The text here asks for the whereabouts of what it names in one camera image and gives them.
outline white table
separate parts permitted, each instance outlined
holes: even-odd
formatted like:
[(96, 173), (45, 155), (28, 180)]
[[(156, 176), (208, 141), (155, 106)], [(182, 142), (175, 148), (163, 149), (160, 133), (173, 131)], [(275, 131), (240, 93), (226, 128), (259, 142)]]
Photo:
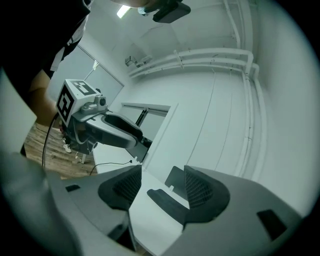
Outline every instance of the white table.
[(112, 163), (106, 165), (99, 165), (96, 167), (98, 174), (103, 174), (106, 172), (111, 172), (127, 166), (135, 166), (140, 163), (135, 161), (135, 159), (126, 151), (124, 148), (119, 148), (115, 146), (102, 145), (98, 143), (96, 148), (93, 150), (93, 157), (95, 164)]
[[(94, 150), (95, 164), (125, 163), (130, 154), (122, 148), (97, 147)], [(123, 165), (98, 166), (98, 174), (123, 168)], [(133, 201), (129, 213), (136, 240), (154, 256), (162, 255), (181, 235), (183, 226), (165, 213), (148, 195), (148, 190), (161, 189), (173, 199), (189, 208), (189, 203), (142, 168), (141, 188)]]

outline white wall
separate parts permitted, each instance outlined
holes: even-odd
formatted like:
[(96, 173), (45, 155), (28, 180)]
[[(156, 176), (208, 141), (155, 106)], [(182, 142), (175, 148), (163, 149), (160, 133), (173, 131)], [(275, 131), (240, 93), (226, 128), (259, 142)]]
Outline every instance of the white wall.
[(257, 60), (268, 114), (267, 155), (259, 182), (305, 216), (320, 185), (319, 66), (283, 10), (260, 1), (258, 13)]
[[(165, 182), (173, 166), (179, 168), (187, 164), (197, 142), (209, 105), (214, 85), (213, 72), (189, 72), (168, 74), (159, 72), (147, 76), (131, 87), (127, 97), (118, 96), (118, 102), (132, 102), (178, 107), (165, 131), (156, 151), (145, 166), (148, 172), (161, 182)], [(229, 122), (231, 95), (234, 106), (230, 121), (230, 140), (226, 143), (230, 156), (223, 155), (220, 171), (229, 172), (227, 163), (238, 160), (243, 138), (245, 97), (242, 80), (228, 73), (217, 73), (213, 99), (208, 114), (208, 125), (202, 130), (206, 141), (199, 142), (189, 164), (199, 167), (212, 167), (213, 159), (220, 157), (223, 144), (220, 137), (226, 137), (226, 122)]]
[(87, 30), (85, 31), (79, 45), (94, 57), (101, 65), (107, 69), (124, 86), (132, 85), (132, 80), (124, 69), (122, 69), (113, 59), (103, 45), (101, 45)]

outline robotic arm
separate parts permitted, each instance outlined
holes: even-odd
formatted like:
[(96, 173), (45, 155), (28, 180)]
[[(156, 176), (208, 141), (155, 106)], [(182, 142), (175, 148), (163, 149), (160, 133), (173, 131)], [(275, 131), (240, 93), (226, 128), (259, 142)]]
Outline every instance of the robotic arm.
[(90, 154), (98, 143), (134, 148), (143, 138), (140, 128), (119, 113), (108, 110), (106, 97), (84, 80), (65, 80), (56, 104), (70, 147)]

